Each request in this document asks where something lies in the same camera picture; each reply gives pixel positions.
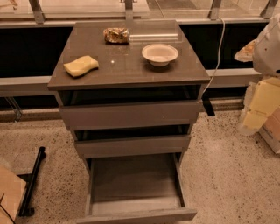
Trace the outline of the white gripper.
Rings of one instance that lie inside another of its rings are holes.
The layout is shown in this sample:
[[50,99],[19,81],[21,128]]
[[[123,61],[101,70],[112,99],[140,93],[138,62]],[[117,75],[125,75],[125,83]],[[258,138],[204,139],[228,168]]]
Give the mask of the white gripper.
[[[280,14],[273,16],[256,40],[246,44],[234,59],[253,62],[253,68],[260,74],[280,76]],[[280,106],[280,79],[269,77],[257,83],[250,82],[243,104],[237,129],[244,136],[250,136]]]

